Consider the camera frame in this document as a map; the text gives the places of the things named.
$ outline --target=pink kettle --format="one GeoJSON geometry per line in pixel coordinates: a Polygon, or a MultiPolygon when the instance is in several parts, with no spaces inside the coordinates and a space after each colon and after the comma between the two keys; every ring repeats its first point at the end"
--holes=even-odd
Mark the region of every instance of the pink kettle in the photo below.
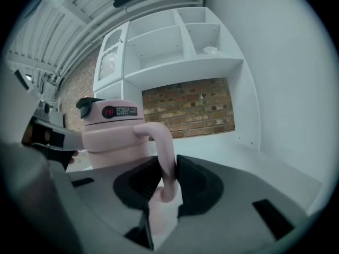
{"type": "Polygon", "coordinates": [[[145,123],[144,110],[125,100],[82,98],[76,107],[85,122],[82,135],[92,167],[102,168],[149,157],[149,137],[156,144],[164,187],[157,187],[152,199],[170,202],[177,192],[175,153],[168,128],[145,123]]]}

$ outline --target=pink handle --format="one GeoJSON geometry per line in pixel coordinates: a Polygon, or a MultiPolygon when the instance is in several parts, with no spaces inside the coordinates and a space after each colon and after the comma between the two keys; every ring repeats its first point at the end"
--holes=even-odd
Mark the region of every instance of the pink handle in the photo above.
{"type": "Polygon", "coordinates": [[[133,127],[138,136],[151,136],[158,152],[158,160],[162,168],[164,187],[157,187],[153,198],[159,202],[170,202],[174,199],[178,182],[175,178],[175,153],[173,139],[169,129],[158,122],[138,124],[133,127]]]}

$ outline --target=white shelving unit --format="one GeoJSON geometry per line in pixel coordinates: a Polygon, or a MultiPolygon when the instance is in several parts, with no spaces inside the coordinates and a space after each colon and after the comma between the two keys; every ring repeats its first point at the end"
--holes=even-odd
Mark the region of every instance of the white shelving unit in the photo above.
{"type": "Polygon", "coordinates": [[[141,91],[185,81],[227,77],[243,57],[235,56],[228,30],[206,7],[147,15],[106,35],[96,65],[96,97],[124,98],[123,84],[141,91]],[[205,47],[217,53],[204,52],[205,47]]]}

